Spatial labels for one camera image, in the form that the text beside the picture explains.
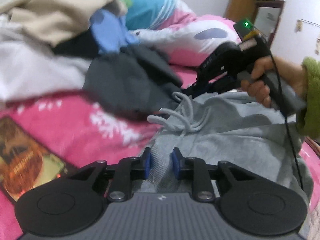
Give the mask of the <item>green fuzzy sleeve forearm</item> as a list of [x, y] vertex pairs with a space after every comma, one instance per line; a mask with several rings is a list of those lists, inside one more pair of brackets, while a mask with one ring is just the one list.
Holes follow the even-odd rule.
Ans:
[[306, 109], [297, 115], [297, 128], [304, 136], [319, 140], [319, 61], [306, 57], [302, 65], [308, 77]]

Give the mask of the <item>person's right hand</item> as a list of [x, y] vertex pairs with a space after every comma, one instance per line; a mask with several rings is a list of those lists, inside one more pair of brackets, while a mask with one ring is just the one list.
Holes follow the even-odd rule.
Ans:
[[249, 82], [242, 80], [242, 90], [247, 92], [249, 96], [254, 97], [258, 103], [270, 108], [270, 89], [263, 81], [259, 81], [258, 78], [262, 76], [264, 72], [275, 68], [278, 70], [280, 77], [293, 88], [300, 98], [305, 100], [308, 92], [308, 75], [306, 68], [280, 57], [268, 56], [258, 59], [254, 64], [251, 74], [251, 78], [254, 81]]

